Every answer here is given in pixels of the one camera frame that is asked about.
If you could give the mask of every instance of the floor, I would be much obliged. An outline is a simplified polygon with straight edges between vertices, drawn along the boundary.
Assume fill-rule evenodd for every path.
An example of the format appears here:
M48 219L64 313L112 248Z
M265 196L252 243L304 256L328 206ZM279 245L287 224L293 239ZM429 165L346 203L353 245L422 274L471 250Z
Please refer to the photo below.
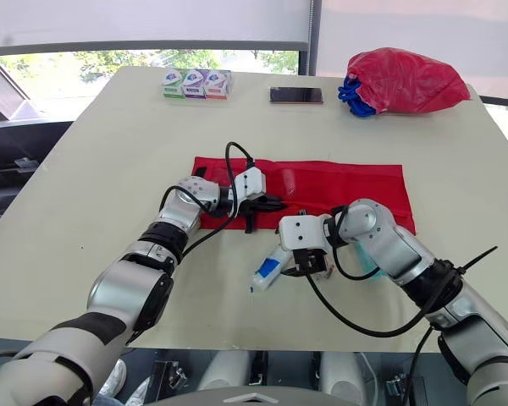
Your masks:
M27 342L0 339L0 349L21 349ZM127 365L128 376L123 390L117 398L125 402L137 386L152 372L155 360L179 361L188 376L188 382L179 393L196 390L203 372L211 362L216 351L207 350L166 350L166 349L126 349L122 359ZM378 378L378 406L399 404L397 398L388 398L384 381L399 372L410 368L412 354L408 353L366 353ZM302 387L312 389L310 352L274 351L268 354L268 385ZM0 359L0 365L7 359ZM358 363L366 382L369 404L372 402L374 379L358 357ZM423 354L417 364L416 376L424 380L428 403L444 406L464 406L466 388L453 377L450 367L440 354Z

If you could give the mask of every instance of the smartphone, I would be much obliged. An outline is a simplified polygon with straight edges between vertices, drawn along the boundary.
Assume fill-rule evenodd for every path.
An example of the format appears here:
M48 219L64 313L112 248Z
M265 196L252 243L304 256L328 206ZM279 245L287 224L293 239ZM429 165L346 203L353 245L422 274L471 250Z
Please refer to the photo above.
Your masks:
M319 87L272 87L269 95L272 103L323 103Z

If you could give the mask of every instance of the white curtain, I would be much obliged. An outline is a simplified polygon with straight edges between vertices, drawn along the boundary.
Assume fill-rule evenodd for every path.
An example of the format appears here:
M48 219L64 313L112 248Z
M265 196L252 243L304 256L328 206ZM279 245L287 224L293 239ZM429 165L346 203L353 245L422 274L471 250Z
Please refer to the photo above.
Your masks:
M508 0L323 0L317 75L397 47L449 63L480 95L508 98Z
M85 41L308 41L308 0L0 0L0 47Z

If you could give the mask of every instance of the green foliage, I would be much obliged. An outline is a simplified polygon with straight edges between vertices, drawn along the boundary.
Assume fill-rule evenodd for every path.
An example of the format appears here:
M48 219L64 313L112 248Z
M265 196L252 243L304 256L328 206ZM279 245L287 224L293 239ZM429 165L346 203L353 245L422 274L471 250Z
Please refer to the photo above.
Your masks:
M75 52L82 62L80 78L86 83L113 76L121 66L170 66L218 69L220 62L209 49L162 49L156 51Z
M297 74L299 53L296 51L260 51L258 57L274 74Z
M181 69L218 69L220 62L211 49L169 49L167 52L170 64Z
M86 83L113 76L121 66L151 66L152 54L128 50L74 52L75 58L82 62L80 77Z
M0 64L15 80L34 79L44 68L46 62L46 59L38 53L0 57Z

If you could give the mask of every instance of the white table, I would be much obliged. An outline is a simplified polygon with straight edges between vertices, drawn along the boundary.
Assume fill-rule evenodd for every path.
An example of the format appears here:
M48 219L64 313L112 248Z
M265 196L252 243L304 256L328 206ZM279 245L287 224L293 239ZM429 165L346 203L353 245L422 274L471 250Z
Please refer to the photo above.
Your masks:
M464 264L500 248L467 280L508 320L508 143L476 95L420 116L353 117L336 78L236 74L228 101L163 99L164 70L121 69L51 151L0 221L0 337L34 339L80 315L94 279L157 214L164 190L194 156L227 141L254 157L402 164L417 236ZM272 85L319 86L322 106L271 105ZM274 248L272 231L225 231L194 250L156 328L135 345L412 351L423 322L393 339L341 325L304 278L248 294L247 278ZM352 320L386 330L414 304L387 278L319 285ZM427 351L436 351L431 340Z

